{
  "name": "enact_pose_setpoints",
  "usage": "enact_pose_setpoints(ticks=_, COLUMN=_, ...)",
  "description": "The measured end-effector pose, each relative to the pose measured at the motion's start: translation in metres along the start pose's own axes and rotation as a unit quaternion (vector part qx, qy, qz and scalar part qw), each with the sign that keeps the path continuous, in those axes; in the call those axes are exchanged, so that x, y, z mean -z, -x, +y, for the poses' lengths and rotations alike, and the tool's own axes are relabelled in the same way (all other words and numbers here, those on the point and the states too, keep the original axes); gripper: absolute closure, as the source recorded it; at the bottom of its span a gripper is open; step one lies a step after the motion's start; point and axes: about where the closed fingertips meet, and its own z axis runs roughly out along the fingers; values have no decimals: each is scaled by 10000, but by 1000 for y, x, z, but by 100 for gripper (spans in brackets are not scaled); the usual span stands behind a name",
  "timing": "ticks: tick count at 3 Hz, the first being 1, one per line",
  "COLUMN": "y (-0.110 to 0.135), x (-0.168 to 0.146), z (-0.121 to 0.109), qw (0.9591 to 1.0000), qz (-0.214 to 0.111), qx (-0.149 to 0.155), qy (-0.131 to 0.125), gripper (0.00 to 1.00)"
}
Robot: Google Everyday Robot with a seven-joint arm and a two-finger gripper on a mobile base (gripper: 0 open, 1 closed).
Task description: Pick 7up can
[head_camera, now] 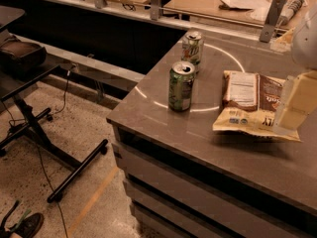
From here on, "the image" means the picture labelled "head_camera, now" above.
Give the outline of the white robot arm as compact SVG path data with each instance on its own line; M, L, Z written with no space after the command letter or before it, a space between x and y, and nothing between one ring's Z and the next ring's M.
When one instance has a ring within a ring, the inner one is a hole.
M283 85L273 122L279 135L295 132L317 108L317 5L295 27L291 56L305 71L289 76Z

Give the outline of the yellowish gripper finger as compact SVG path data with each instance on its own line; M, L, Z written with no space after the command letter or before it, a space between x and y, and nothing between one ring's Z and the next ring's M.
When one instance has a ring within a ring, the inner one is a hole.
M295 132L317 108L317 70L289 76L275 112L273 131L279 135Z

